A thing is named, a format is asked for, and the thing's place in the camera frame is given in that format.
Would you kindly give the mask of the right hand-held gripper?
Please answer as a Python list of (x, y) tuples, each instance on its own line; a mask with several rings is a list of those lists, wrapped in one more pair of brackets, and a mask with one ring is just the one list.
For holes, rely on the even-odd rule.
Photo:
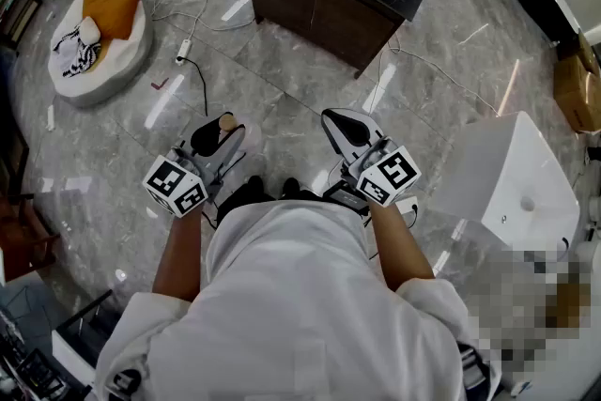
[(369, 115), (328, 108), (321, 113), (321, 125), (334, 151), (345, 159), (351, 186), (368, 200), (388, 207), (420, 178), (421, 171), (407, 149), (383, 137)]

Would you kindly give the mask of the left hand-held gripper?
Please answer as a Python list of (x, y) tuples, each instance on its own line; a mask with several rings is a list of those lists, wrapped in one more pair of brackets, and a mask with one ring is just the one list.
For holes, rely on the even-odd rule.
[(226, 174), (246, 155), (239, 150), (245, 125), (234, 129), (234, 115), (225, 112), (196, 129), (190, 143), (181, 141), (158, 156), (144, 177), (151, 198), (182, 218), (206, 201), (212, 202)]

